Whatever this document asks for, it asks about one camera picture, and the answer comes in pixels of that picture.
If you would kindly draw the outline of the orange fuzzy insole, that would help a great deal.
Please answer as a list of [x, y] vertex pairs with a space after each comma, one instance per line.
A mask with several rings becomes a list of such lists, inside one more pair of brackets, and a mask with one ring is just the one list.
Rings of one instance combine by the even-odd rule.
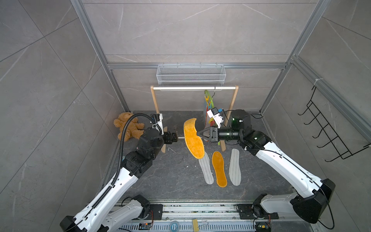
[[213, 153], [212, 165], [214, 168], [217, 185], [221, 188], [225, 188], [228, 182], [224, 170], [224, 159], [220, 152], [216, 151]]

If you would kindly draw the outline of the white striped insole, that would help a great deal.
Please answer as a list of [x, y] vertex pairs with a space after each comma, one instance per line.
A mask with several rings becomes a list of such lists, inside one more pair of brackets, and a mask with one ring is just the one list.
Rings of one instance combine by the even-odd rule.
[[242, 179], [239, 160], [240, 160], [239, 150], [233, 148], [231, 151], [229, 177], [234, 186], [239, 186]]
[[199, 164], [204, 176], [204, 179], [208, 185], [211, 185], [214, 183], [214, 177], [211, 171], [211, 166], [210, 166], [210, 158], [208, 154], [205, 152], [204, 157], [199, 159]]

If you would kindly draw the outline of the green clip hanger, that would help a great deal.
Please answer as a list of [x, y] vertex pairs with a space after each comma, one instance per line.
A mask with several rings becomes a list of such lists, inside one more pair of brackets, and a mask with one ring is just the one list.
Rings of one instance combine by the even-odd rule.
[[207, 115], [207, 111], [211, 110], [215, 107], [213, 103], [213, 96], [209, 93], [208, 90], [204, 91], [204, 97], [205, 97], [205, 110], [204, 110], [204, 124], [205, 128], [207, 127], [217, 127], [216, 123], [213, 119], [209, 118]]

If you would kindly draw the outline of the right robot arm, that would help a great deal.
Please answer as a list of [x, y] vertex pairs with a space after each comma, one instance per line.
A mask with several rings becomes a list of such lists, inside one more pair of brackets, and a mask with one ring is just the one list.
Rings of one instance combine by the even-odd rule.
[[258, 115], [241, 109], [232, 110], [227, 125], [223, 126], [221, 112], [215, 108], [209, 112], [216, 125], [197, 131], [197, 138], [209, 142], [236, 141], [241, 148], [279, 173], [295, 190], [286, 195], [261, 194], [252, 205], [255, 218], [286, 213], [296, 214], [312, 224], [318, 223], [325, 209], [330, 209], [334, 182], [311, 174], [285, 154], [265, 133], [254, 130], [251, 118], [257, 119]]

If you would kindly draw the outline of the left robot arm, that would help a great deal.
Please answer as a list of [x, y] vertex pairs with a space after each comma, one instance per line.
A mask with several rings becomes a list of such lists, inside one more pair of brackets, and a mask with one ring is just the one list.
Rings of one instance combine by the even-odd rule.
[[65, 232], [114, 232], [124, 223], [151, 217], [150, 202], [142, 195], [133, 197], [126, 205], [113, 211], [123, 194], [152, 166], [153, 160], [165, 144], [177, 142], [176, 133], [163, 130], [162, 114], [137, 113], [126, 122], [123, 132], [136, 117], [145, 117], [152, 126], [140, 136], [135, 150], [123, 154], [120, 141], [119, 161], [115, 175], [98, 195], [75, 216], [66, 216], [60, 223]]

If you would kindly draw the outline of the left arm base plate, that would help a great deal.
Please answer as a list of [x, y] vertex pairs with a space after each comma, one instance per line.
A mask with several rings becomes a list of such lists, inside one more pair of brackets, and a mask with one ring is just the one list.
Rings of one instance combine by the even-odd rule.
[[162, 220], [164, 205], [154, 204], [150, 205], [145, 210], [146, 220]]

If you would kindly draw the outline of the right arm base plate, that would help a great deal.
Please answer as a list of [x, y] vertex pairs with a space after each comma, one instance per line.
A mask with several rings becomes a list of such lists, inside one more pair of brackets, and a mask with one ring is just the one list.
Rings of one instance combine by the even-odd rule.
[[279, 219], [277, 213], [267, 213], [261, 206], [254, 204], [237, 204], [240, 219]]

